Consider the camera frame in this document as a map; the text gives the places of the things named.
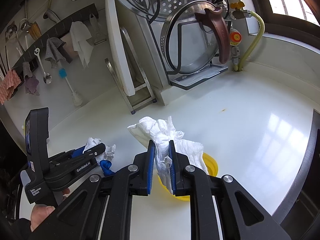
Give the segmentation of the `person's left hand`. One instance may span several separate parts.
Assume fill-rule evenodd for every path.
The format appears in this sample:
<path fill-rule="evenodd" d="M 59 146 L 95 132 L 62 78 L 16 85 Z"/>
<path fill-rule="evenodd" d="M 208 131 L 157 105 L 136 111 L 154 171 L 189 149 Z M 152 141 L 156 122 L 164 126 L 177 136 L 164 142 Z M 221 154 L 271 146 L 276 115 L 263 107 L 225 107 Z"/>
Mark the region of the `person's left hand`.
<path fill-rule="evenodd" d="M 30 215 L 30 230 L 33 232 L 53 211 L 54 206 L 36 204 Z"/>

